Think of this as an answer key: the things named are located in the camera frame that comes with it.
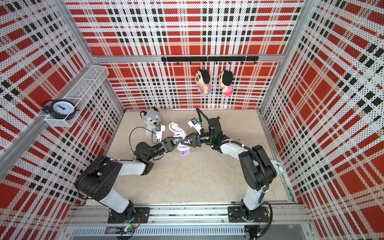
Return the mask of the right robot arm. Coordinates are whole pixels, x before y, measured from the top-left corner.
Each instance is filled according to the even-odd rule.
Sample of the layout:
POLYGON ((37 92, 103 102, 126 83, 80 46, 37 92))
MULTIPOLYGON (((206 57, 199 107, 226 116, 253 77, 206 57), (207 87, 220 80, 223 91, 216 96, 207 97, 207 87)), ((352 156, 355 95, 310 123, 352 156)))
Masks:
POLYGON ((271 160, 262 146, 249 148, 224 135, 219 119, 210 119, 213 126, 207 132, 204 132, 198 119, 189 121, 189 126, 196 130, 195 133, 187 135, 176 123, 169 124, 169 129, 177 138, 174 142, 181 152, 206 144, 212 150, 239 160, 248 188, 240 209, 229 208, 230 222, 268 222, 272 219, 272 211, 267 210, 263 198, 272 181, 284 172, 284 168, 278 161, 271 160))

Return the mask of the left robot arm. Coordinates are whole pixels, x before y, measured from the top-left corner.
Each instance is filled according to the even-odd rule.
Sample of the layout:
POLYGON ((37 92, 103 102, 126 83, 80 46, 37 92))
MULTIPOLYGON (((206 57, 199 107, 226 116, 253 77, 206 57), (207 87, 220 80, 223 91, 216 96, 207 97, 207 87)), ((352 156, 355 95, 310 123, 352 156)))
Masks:
POLYGON ((134 204, 114 189, 115 181, 122 176, 147 175, 154 165, 152 159, 173 151, 182 141, 182 137, 167 137, 153 146, 140 142, 134 151, 134 160, 113 160, 101 155, 77 177, 75 188, 108 207, 110 219, 130 222, 136 217, 134 204))

